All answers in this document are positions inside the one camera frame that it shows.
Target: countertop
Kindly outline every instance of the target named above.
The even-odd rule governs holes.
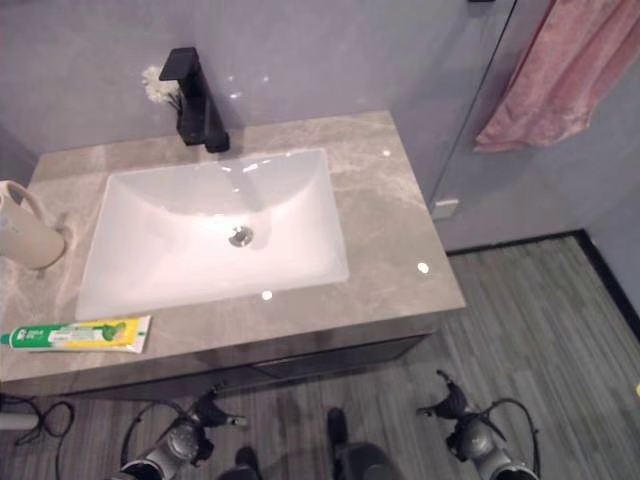
[[[65,393],[278,358],[335,346],[333,332],[362,337],[362,332],[379,330],[381,325],[393,330],[393,319],[422,318],[464,306],[388,112],[229,133],[231,150],[216,155],[202,147],[185,147],[177,136],[43,155],[29,190],[39,197],[49,223],[62,230],[68,249],[62,259],[40,272],[1,260],[6,277],[0,292],[5,303],[3,331],[75,319],[106,181],[118,171],[324,148],[349,279],[274,292],[268,302],[252,295],[149,312],[151,332],[140,355],[27,353],[3,347],[3,391]],[[428,274],[418,270],[420,262],[429,266]],[[313,334],[313,341],[305,334]]]

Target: toothpaste tube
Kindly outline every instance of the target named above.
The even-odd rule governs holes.
[[[142,353],[151,316],[16,328],[0,344],[16,350],[44,352],[104,351]]]

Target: pink towel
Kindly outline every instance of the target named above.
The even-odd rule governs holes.
[[[639,53],[640,0],[551,0],[475,150],[548,146],[588,128]]]

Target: faucet handle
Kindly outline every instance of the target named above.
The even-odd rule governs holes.
[[[174,48],[160,72],[160,80],[184,80],[196,73],[199,67],[200,61],[195,47]]]

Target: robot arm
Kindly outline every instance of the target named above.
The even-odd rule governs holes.
[[[178,417],[156,444],[107,480],[171,480],[187,464],[197,466],[213,453],[205,429],[246,425],[244,417],[229,415],[215,404],[215,391],[199,398]]]
[[[416,413],[456,420],[455,429],[447,438],[449,451],[460,461],[471,460],[482,480],[540,480],[536,431],[524,405],[515,400],[503,399],[494,402],[483,412],[474,412],[469,407],[462,389],[443,371],[438,370],[437,373],[444,378],[449,395],[437,405],[419,408]],[[496,439],[497,436],[506,442],[500,429],[489,419],[489,413],[496,406],[507,402],[517,404],[527,413],[527,420],[534,439],[533,469],[529,469],[523,462],[516,460],[500,446]]]

